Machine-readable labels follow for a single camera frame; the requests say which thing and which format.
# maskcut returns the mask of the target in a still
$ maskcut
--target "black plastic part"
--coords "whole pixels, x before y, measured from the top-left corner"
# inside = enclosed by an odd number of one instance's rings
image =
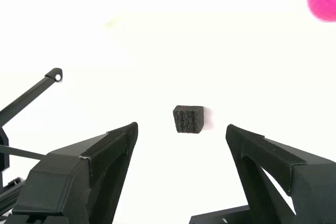
[[[3,126],[38,96],[40,96],[52,84],[61,81],[62,78],[62,70],[60,68],[54,68],[27,92],[0,111],[0,215],[13,208],[17,197],[24,186],[24,180],[17,178],[10,182],[7,186],[3,187],[2,172],[9,168],[9,155],[34,159],[41,159],[44,157],[42,154],[9,147],[8,137],[3,130]]]
[[[2,127],[0,127],[0,145],[8,146],[8,137]],[[9,168],[9,155],[0,153],[0,188],[3,187],[2,172]]]
[[[193,216],[190,224],[336,223],[335,162],[233,125],[227,128],[226,140],[248,206],[244,211],[234,208]],[[287,205],[263,169],[292,198],[296,213]]]
[[[227,210],[210,212],[208,214],[193,216],[190,224],[252,224],[249,206],[236,207]]]
[[[137,138],[132,123],[48,153],[30,171],[7,224],[111,224]]]
[[[25,181],[22,178],[17,178],[8,183],[1,191],[0,197],[0,215],[11,210],[23,188]]]
[[[174,111],[176,130],[179,133],[201,132],[204,126],[204,108],[202,106],[176,106]]]

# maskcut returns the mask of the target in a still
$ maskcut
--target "screw hole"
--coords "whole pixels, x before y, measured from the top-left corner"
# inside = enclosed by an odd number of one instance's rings
[[[55,76],[55,79],[56,79],[56,81],[60,81],[60,80],[61,80],[61,75],[57,74],[57,75]]]

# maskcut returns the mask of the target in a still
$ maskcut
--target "metal rod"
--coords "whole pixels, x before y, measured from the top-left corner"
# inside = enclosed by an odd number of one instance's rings
[[[8,123],[14,116],[16,116],[44,91],[46,91],[52,84],[61,80],[62,70],[60,68],[54,68],[52,71],[48,72],[42,80],[0,111],[0,127]]]
[[[8,155],[14,155],[18,157],[26,157],[26,158],[31,158],[31,159],[37,159],[41,160],[44,155],[35,153],[35,152],[29,152],[21,149],[16,149],[13,147],[8,147],[5,145],[0,145],[0,153],[8,154]]]

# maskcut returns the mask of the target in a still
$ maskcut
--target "black foam cube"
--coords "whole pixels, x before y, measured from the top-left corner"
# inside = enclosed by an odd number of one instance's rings
[[[179,133],[201,132],[204,126],[204,108],[202,106],[176,106],[173,111],[176,130]]]

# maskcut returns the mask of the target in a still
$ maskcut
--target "white surface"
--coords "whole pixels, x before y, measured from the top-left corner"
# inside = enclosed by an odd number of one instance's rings
[[[335,24],[306,0],[0,0],[0,108],[61,67],[5,125],[12,147],[51,150],[137,121],[115,222],[186,224],[246,199],[230,123],[335,160]],[[176,105],[211,109],[177,134]],[[11,157],[6,182],[35,161]]]

